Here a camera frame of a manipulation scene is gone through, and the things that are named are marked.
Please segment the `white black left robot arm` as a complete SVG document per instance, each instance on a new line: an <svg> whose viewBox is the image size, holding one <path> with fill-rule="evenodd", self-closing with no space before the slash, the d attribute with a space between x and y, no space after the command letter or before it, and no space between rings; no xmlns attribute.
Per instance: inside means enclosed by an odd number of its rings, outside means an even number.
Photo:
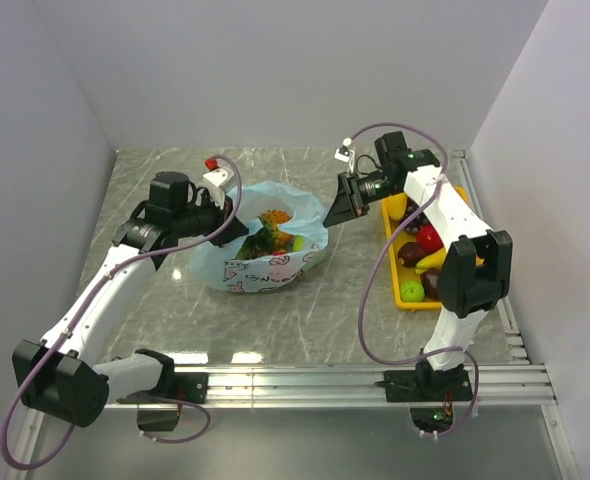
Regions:
<svg viewBox="0 0 590 480"><path fill-rule="evenodd" d="M150 349L100 364L106 336L126 307L183 238L223 246L245 234L237 219L241 179L231 167L205 173L201 187L179 172L160 172L116 232L102 267L74 305L37 342L22 341L12 355L18 400L77 427L87 427L104 407L144 393L164 402L176 395L173 360Z"/></svg>

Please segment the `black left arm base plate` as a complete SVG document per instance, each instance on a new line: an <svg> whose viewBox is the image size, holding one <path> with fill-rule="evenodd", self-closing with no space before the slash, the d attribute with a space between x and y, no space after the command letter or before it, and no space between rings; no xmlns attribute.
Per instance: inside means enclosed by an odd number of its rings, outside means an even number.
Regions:
<svg viewBox="0 0 590 480"><path fill-rule="evenodd" d="M206 402L208 384L208 373L180 373L175 375L172 386L165 393L138 392L118 399L117 403L170 403L173 400L181 400L194 404L204 404Z"/></svg>

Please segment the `fake orange pineapple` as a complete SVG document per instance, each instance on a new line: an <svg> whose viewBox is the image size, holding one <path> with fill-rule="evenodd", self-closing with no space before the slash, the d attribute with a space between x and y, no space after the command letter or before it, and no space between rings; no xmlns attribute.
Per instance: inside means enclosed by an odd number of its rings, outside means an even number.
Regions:
<svg viewBox="0 0 590 480"><path fill-rule="evenodd" d="M280 229L282 224L291 220L291 216L283 210L269 210L259 216L261 228L247 237L237 253L237 260L253 260L278 250L286 250L293 235Z"/></svg>

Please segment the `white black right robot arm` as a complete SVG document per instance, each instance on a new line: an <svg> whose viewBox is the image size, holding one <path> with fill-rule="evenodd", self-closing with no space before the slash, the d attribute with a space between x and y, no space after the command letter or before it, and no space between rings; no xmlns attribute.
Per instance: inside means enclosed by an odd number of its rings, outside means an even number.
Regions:
<svg viewBox="0 0 590 480"><path fill-rule="evenodd" d="M336 159L348 168L337 177L337 193L323 224L331 227L363 217L372 203L405 194L436 229L446 249L437 282L442 307L428 343L409 361L415 367L416 390L433 400L467 381L467 347L479 323L509 291L513 242L507 232L480 219L451 185L446 153L413 151L404 137L409 126L385 126L388 133L374 143L380 168L373 173L356 172L351 147L356 134L336 150Z"/></svg>

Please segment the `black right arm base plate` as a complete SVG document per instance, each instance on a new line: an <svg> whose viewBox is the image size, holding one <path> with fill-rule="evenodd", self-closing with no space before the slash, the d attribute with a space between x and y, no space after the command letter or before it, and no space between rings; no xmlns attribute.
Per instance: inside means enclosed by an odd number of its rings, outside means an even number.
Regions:
<svg viewBox="0 0 590 480"><path fill-rule="evenodd" d="M472 383L464 369L389 370L377 385L384 389L388 403L470 401L473 398Z"/></svg>

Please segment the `light blue plastic bag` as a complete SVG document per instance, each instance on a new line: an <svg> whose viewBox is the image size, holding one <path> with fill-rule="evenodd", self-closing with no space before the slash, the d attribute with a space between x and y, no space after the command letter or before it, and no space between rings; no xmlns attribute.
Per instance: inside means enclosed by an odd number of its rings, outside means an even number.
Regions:
<svg viewBox="0 0 590 480"><path fill-rule="evenodd" d="M192 275L231 293L261 293L285 286L325 256L327 209L311 193L271 181L245 186L237 217L249 233L222 247L206 242L190 255Z"/></svg>

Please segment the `fake yellow green fruit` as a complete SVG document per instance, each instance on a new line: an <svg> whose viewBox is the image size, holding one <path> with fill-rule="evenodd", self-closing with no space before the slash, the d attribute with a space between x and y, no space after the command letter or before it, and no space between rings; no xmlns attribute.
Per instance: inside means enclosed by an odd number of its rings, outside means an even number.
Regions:
<svg viewBox="0 0 590 480"><path fill-rule="evenodd" d="M292 252L300 252L303 251L306 246L306 239L304 236L297 235L293 238L291 251Z"/></svg>

